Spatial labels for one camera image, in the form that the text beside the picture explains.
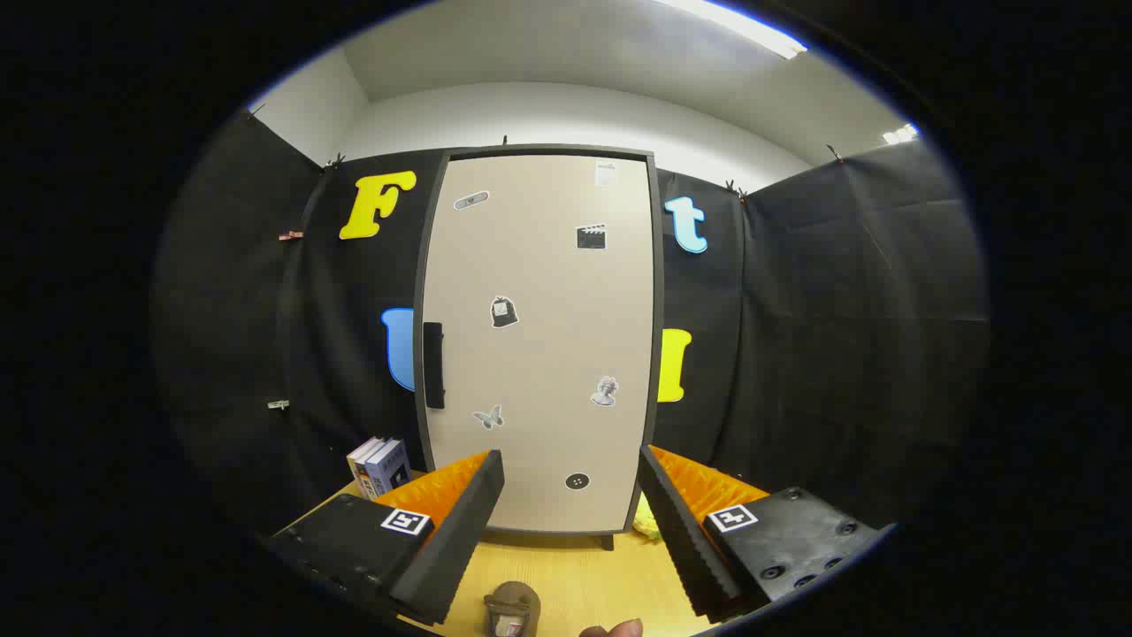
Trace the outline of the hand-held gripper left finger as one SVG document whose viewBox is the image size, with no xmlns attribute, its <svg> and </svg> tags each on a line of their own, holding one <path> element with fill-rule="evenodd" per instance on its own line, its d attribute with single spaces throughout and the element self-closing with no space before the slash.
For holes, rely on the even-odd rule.
<svg viewBox="0 0 1132 637">
<path fill-rule="evenodd" d="M 501 451 L 475 453 L 374 501 L 331 497 L 265 545 L 359 610 L 441 625 L 504 483 Z"/>
</svg>

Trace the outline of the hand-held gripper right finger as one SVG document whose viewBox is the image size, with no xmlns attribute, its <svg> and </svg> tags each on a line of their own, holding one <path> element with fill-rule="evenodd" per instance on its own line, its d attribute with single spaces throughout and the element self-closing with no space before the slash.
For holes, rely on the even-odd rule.
<svg viewBox="0 0 1132 637">
<path fill-rule="evenodd" d="M 638 487 L 692 611 L 713 625 L 799 601 L 894 531 L 803 487 L 767 493 L 655 445 L 638 453 Z"/>
</svg>

